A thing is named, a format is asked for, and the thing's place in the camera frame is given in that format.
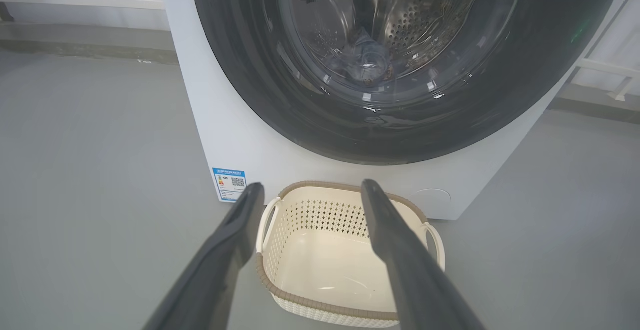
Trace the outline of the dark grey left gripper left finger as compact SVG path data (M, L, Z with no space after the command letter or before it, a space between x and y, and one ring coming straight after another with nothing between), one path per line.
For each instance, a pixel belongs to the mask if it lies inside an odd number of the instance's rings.
M225 330L238 275L256 252L265 189L252 183L206 239L145 324L146 330Z

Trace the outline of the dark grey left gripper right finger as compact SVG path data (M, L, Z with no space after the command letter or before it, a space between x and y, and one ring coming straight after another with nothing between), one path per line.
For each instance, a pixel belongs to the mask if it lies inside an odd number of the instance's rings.
M382 187L361 185L371 246L384 262L403 330L482 330L450 278L403 220Z

